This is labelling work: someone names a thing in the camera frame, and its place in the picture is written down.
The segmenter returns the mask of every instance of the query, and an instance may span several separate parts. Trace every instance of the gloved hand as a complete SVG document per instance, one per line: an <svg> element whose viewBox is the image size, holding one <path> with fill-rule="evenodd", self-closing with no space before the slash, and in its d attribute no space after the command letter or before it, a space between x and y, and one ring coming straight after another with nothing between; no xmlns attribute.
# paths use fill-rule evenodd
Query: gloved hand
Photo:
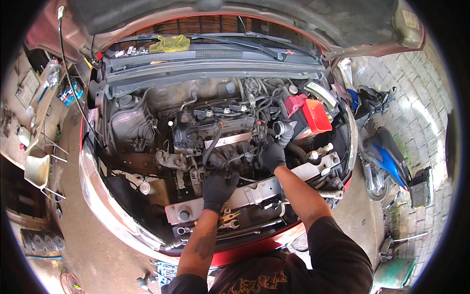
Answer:
<svg viewBox="0 0 470 294"><path fill-rule="evenodd" d="M203 209L210 209L220 214L222 206L235 191L240 177L238 172L232 173L230 179L226 179L227 175L230 173L222 166L203 181Z"/></svg>
<svg viewBox="0 0 470 294"><path fill-rule="evenodd" d="M286 165L286 155L284 154L284 149L278 142L274 141L273 137L268 136L266 140L267 144L263 145L261 159L263 159L263 165L267 166L273 174L276 167Z"/></svg>

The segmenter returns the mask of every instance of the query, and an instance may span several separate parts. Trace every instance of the concrete floor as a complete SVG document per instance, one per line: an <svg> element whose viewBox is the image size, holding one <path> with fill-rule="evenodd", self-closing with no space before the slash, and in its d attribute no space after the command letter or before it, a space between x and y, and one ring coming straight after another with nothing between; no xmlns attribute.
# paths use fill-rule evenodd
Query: concrete floor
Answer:
<svg viewBox="0 0 470 294"><path fill-rule="evenodd" d="M106 229L86 204L78 177L80 116L66 118L59 144L69 151L63 168L61 202L63 217L57 220L65 239L65 267L75 274L87 294L142 294L135 281L155 268L149 257L135 251Z"/></svg>
<svg viewBox="0 0 470 294"><path fill-rule="evenodd" d="M343 232L364 249L372 266L376 268L380 261L378 250L384 241L384 213L382 202L370 201L367 196L359 159L354 165L349 189L333 209L333 217ZM302 258L307 268L312 268L308 251L297 252L291 246L288 248Z"/></svg>
<svg viewBox="0 0 470 294"><path fill-rule="evenodd" d="M57 220L66 242L62 252L65 267L76 275L88 294L142 294L135 280L154 269L149 258L110 233L83 199L78 177L79 122L80 116L70 111L59 140L70 153L68 163L57 163L59 173L63 168L59 190L67 198L61 203L63 218ZM360 162L333 216L343 231L364 249L373 265L377 265L377 244L382 243L384 235L383 214L381 203L370 201L366 195ZM298 254L311 267L308 252ZM156 285L151 285L151 289L159 293Z"/></svg>

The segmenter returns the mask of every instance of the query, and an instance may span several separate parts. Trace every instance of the yellow cloth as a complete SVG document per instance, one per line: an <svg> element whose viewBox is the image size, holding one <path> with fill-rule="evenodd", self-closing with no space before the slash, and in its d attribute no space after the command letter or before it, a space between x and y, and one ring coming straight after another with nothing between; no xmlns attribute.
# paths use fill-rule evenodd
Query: yellow cloth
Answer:
<svg viewBox="0 0 470 294"><path fill-rule="evenodd" d="M160 42L150 45L149 51L151 53L168 53L189 50L189 39L183 35L179 35L178 37L158 36L158 39Z"/></svg>

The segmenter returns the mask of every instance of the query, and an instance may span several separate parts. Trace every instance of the green container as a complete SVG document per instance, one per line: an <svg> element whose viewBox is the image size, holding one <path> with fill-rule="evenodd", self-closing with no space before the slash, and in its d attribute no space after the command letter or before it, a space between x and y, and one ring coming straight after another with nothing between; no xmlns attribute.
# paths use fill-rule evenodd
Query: green container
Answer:
<svg viewBox="0 0 470 294"><path fill-rule="evenodd" d="M374 275L374 285L389 289L401 289L410 279L414 268L414 258L391 259L383 262Z"/></svg>

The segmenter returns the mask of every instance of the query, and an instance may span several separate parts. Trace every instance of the car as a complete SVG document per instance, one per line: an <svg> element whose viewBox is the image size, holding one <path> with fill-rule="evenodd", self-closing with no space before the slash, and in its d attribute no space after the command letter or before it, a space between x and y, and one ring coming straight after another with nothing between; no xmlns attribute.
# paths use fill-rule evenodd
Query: car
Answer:
<svg viewBox="0 0 470 294"><path fill-rule="evenodd" d="M60 56L59 6L52 1L38 15L28 49ZM202 210L204 178L217 168L240 172L212 266L305 233L262 163L268 136L334 209L351 179L358 129L330 69L345 57L421 50L426 36L401 0L70 0L62 34L67 60L91 67L83 195L119 239L178 264Z"/></svg>

